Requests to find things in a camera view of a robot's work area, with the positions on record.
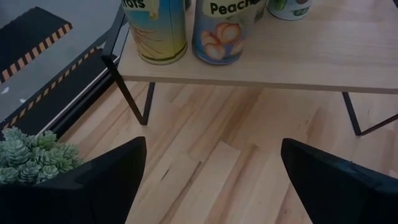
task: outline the peach illustration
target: peach illustration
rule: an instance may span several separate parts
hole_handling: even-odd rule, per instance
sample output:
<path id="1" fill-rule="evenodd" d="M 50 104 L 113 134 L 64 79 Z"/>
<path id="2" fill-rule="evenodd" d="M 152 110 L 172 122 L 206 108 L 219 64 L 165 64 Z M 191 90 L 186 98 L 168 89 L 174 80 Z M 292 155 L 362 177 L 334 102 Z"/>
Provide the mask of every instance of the peach illustration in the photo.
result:
<path id="1" fill-rule="evenodd" d="M 228 25 L 230 25 L 229 22 L 223 22 L 223 23 L 217 24 L 217 26 L 216 26 L 216 36 L 217 36 L 218 39 L 221 40 L 221 34 L 223 33 L 223 29 L 226 26 L 228 26 Z"/>
<path id="2" fill-rule="evenodd" d="M 214 36 L 211 32 L 203 31 L 200 35 L 201 44 L 205 46 L 206 44 L 220 44 L 220 40 Z"/>
<path id="3" fill-rule="evenodd" d="M 241 35 L 239 24 L 230 24 L 221 32 L 220 41 L 223 44 L 233 43 Z"/>
<path id="4" fill-rule="evenodd" d="M 212 59 L 221 60 L 225 56 L 225 49 L 222 45 L 206 44 L 205 53 Z"/>
<path id="5" fill-rule="evenodd" d="M 243 50 L 243 40 L 238 40 L 232 47 L 230 55 L 241 53 Z"/>

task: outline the yellow label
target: yellow label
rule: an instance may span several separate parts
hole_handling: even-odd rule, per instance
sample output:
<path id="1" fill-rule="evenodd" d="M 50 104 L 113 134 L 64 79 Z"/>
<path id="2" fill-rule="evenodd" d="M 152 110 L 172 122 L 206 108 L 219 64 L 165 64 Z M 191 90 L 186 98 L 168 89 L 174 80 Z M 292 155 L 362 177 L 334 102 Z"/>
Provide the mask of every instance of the yellow label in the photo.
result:
<path id="1" fill-rule="evenodd" d="M 202 11 L 209 17 L 229 17 L 251 6 L 250 0 L 203 0 Z"/>
<path id="2" fill-rule="evenodd" d="M 158 14 L 160 0 L 122 0 L 124 10 Z"/>

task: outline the gray floor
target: gray floor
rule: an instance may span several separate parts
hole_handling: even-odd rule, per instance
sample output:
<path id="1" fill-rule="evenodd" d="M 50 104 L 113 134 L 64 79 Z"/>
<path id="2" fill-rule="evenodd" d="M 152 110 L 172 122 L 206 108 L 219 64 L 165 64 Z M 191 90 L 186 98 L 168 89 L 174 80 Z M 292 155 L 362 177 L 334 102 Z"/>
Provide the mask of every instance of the gray floor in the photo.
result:
<path id="1" fill-rule="evenodd" d="M 73 25 L 68 34 L 0 85 L 0 121 L 103 35 L 111 27 L 119 5 L 120 0 L 0 0 L 0 28 L 36 6 Z M 124 38 L 127 29 L 125 26 L 119 39 Z"/>

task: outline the yellow and black striped tape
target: yellow and black striped tape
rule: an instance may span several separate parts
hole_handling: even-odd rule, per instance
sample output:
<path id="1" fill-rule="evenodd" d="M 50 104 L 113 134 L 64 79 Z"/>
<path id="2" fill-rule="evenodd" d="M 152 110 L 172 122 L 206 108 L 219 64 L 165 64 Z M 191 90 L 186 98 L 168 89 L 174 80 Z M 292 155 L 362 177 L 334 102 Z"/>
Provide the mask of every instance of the yellow and black striped tape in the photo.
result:
<path id="1" fill-rule="evenodd" d="M 53 45 L 58 39 L 63 37 L 72 28 L 73 28 L 72 25 L 69 23 L 63 25 L 57 31 L 55 31 L 50 37 L 47 37 L 45 40 L 39 43 L 38 46 L 34 47 L 32 50 L 28 51 L 24 56 L 18 59 L 16 63 L 12 63 L 9 68 L 5 69 L 1 73 L 4 82 L 7 81 L 11 76 L 15 75 L 19 70 L 24 68 L 28 63 L 30 63 L 41 53 L 43 53 L 45 49 Z"/>
<path id="2" fill-rule="evenodd" d="M 10 128 L 12 127 L 15 122 L 18 119 L 21 119 L 27 111 L 29 111 L 30 109 L 32 109 L 32 107 L 37 104 L 43 97 L 45 97 L 49 91 L 53 90 L 59 83 L 62 82 L 62 80 L 64 80 L 67 76 L 69 76 L 69 74 L 74 71 L 77 66 L 79 66 L 84 60 L 88 59 L 88 57 L 93 54 L 96 50 L 98 50 L 98 47 L 94 47 L 93 49 L 90 50 L 89 53 L 85 54 L 82 58 L 80 58 L 76 64 L 73 64 L 68 70 L 65 71 L 64 74 L 62 74 L 61 76 L 58 77 L 58 80 L 55 80 L 51 85 L 49 85 L 41 94 L 39 94 L 36 99 L 33 99 L 26 108 L 22 109 L 22 111 L 15 115 L 15 117 L 8 123 L 6 123 L 3 127 L 3 129 L 6 128 Z"/>

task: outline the table top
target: table top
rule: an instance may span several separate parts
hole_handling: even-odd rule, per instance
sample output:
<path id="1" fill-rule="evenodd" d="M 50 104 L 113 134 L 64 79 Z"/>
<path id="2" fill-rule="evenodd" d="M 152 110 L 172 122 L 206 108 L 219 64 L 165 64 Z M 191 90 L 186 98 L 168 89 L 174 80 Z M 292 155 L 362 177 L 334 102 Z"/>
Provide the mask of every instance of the table top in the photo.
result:
<path id="1" fill-rule="evenodd" d="M 195 1 L 187 12 L 186 54 L 170 65 L 141 60 L 127 35 L 123 78 L 145 82 L 264 86 L 398 94 L 398 9 L 392 0 L 315 0 L 300 21 L 264 14 L 241 58 L 209 65 L 192 53 Z"/>

